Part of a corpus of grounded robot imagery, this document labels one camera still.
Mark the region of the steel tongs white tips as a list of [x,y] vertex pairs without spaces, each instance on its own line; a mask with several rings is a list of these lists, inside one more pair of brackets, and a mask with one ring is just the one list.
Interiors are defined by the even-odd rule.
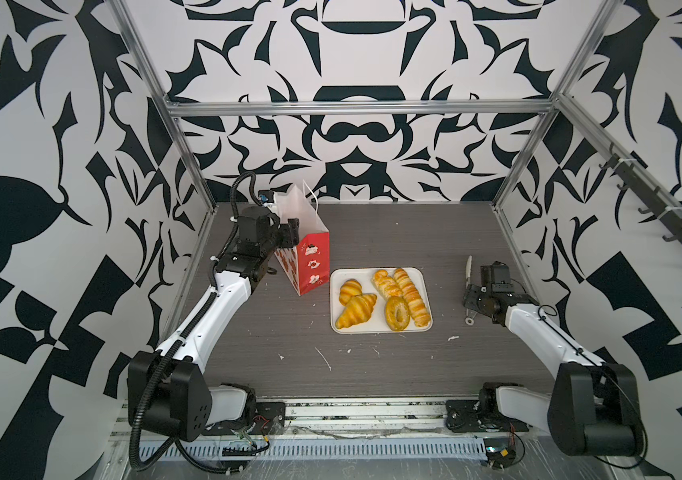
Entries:
[[[465,288],[464,288],[464,295],[467,295],[470,286],[472,284],[471,280],[471,271],[472,271],[472,262],[473,262],[473,257],[471,255],[468,256],[466,264],[465,264]],[[467,326],[473,326],[475,322],[477,313],[473,310],[471,310],[469,307],[465,307],[465,318],[464,318],[464,323]]]

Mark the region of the white red paper bag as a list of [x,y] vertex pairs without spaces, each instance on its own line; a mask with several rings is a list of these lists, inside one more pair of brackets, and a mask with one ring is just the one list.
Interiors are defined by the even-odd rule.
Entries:
[[318,213],[318,198],[303,181],[276,193],[272,211],[282,223],[298,220],[298,243],[280,249],[277,259],[299,296],[326,284],[330,277],[330,233]]

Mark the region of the long striped fake bread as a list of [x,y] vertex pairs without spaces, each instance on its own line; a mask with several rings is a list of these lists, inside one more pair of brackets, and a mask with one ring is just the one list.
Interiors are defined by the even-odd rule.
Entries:
[[431,315],[408,273],[402,268],[396,268],[393,272],[393,278],[402,291],[415,326],[418,328],[427,327],[431,322]]

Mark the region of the round yellow fake bun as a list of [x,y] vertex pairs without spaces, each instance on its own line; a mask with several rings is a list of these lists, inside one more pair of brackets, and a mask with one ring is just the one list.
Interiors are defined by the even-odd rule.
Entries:
[[410,324],[411,315],[407,301],[401,296],[390,297],[384,309],[385,321],[395,332],[404,331]]

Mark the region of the small yellow fake bread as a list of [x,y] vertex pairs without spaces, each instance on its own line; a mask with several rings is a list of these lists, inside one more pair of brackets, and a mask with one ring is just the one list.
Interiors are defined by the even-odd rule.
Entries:
[[362,286],[360,282],[356,279],[348,279],[343,283],[343,285],[340,288],[339,302],[342,305],[347,305],[352,298],[361,294]]

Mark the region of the short twisted fake bread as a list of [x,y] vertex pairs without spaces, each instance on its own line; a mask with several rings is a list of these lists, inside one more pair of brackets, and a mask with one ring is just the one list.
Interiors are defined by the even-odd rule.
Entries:
[[384,269],[379,269],[373,274],[372,283],[385,300],[403,296],[402,290],[395,279]]

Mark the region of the yellow fake croissant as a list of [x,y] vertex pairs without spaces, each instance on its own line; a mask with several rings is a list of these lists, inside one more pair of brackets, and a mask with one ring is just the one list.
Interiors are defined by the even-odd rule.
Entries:
[[360,294],[352,297],[344,311],[335,321],[337,329],[345,329],[365,323],[372,317],[378,296],[376,294]]

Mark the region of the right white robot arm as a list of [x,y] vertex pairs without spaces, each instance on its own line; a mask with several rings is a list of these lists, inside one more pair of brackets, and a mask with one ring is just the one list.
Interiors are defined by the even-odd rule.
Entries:
[[478,427],[499,429],[518,421],[549,434],[569,456],[645,456],[634,374],[557,326],[555,309],[517,290],[505,263],[482,266],[479,283],[467,284],[463,304],[516,335],[554,379],[548,394],[513,383],[484,384],[474,413]]

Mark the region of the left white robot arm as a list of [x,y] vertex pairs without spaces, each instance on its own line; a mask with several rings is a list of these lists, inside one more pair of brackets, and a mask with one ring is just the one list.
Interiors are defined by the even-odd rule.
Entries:
[[270,208],[250,206],[211,260],[209,286],[183,323],[152,353],[135,355],[128,367],[131,440],[143,432],[191,442],[209,427],[238,428],[253,415],[255,396],[233,384],[209,387],[204,372],[235,313],[267,275],[279,249],[300,241],[300,222]]

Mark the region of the white plastic tray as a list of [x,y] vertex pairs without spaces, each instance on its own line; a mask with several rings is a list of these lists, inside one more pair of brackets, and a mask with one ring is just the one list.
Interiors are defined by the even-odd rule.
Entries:
[[[372,283],[372,277],[381,267],[366,267],[366,268],[346,268],[336,269],[330,275],[330,326],[335,333],[341,335],[357,335],[357,334],[406,334],[406,333],[421,333],[430,330],[434,324],[430,300],[426,289],[426,282],[422,272],[415,267],[404,267],[405,272],[415,285],[420,294],[427,312],[430,315],[430,320],[423,326],[415,325],[410,321],[407,328],[403,331],[393,331],[389,328],[385,321],[385,304],[384,297],[375,289]],[[377,301],[371,314],[371,318],[362,324],[338,328],[336,326],[337,319],[341,316],[345,307],[339,301],[339,295],[342,285],[350,279],[360,282],[363,294],[374,294],[377,296]]]

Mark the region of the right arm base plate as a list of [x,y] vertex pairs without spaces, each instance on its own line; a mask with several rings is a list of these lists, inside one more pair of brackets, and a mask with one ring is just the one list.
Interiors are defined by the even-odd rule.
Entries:
[[445,427],[453,433],[528,432],[524,422],[502,415],[494,400],[451,399],[445,402]]

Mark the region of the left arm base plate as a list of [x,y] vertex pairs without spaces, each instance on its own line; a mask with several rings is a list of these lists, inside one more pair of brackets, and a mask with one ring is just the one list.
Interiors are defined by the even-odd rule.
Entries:
[[284,429],[286,403],[281,401],[257,401],[247,407],[243,417],[207,426],[203,436],[234,435],[245,432],[250,435],[271,435],[281,433]]

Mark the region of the aluminium frame rail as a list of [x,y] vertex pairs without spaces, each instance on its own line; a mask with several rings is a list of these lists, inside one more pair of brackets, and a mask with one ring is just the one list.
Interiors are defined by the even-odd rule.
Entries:
[[501,433],[453,433],[445,427],[445,402],[470,396],[271,398],[286,403],[284,429],[267,435],[321,438],[395,438],[499,436]]

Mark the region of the wall hook rack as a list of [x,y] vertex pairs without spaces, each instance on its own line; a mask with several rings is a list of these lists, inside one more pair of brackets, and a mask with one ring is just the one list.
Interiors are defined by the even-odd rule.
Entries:
[[609,144],[608,152],[609,157],[600,168],[618,176],[620,191],[630,191],[638,198],[642,204],[639,214],[659,221],[666,228],[668,234],[662,238],[665,242],[676,242],[682,246],[682,203],[639,160],[631,155],[624,156],[615,143]]

